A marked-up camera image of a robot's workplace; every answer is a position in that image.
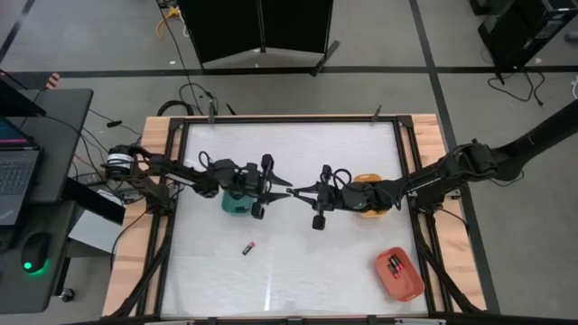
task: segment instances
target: orange tray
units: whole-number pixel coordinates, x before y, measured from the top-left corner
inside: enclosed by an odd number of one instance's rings
[[[399,278],[396,279],[387,265],[389,257],[396,255],[404,268],[397,272]],[[424,281],[415,270],[414,265],[409,260],[406,251],[400,247],[393,247],[381,253],[376,258],[376,270],[381,282],[386,287],[387,293],[401,302],[408,302],[418,295],[424,293]]]

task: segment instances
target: black panel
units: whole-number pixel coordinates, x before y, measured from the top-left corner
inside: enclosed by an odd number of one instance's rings
[[[333,0],[263,0],[266,47],[325,53]]]
[[[261,46],[256,0],[179,0],[199,62]]]

